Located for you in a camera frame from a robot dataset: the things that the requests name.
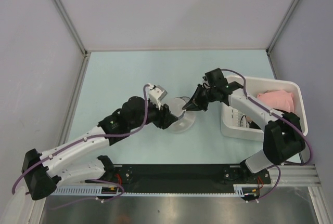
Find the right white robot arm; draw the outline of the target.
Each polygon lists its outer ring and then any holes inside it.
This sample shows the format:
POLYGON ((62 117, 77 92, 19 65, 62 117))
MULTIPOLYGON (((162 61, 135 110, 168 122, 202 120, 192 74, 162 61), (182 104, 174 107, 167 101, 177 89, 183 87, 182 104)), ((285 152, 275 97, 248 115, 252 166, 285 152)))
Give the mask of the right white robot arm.
POLYGON ((263 148, 240 163, 240 177, 254 182, 259 172, 280 165, 306 147, 300 118, 292 112, 274 109, 247 93, 246 83, 228 82, 224 70, 217 68, 205 73, 208 86, 198 84, 185 111, 206 111, 211 102, 221 102, 250 117, 264 132, 263 148))

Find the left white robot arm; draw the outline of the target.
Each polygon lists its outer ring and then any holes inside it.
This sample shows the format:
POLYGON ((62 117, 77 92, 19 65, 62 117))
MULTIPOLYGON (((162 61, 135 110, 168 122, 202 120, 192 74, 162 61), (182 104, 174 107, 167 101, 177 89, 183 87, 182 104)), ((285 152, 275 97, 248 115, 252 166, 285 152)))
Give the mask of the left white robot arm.
POLYGON ((90 164, 71 164, 93 151, 128 138, 146 125, 153 124, 156 128, 167 129, 181 120, 185 112, 181 106, 172 103, 161 105, 159 100, 134 96, 83 136, 68 144, 43 152, 29 150, 24 156, 21 171, 28 194, 32 200, 37 201, 48 197, 66 182, 110 182, 115 176, 115 170, 106 155, 99 156, 90 164))

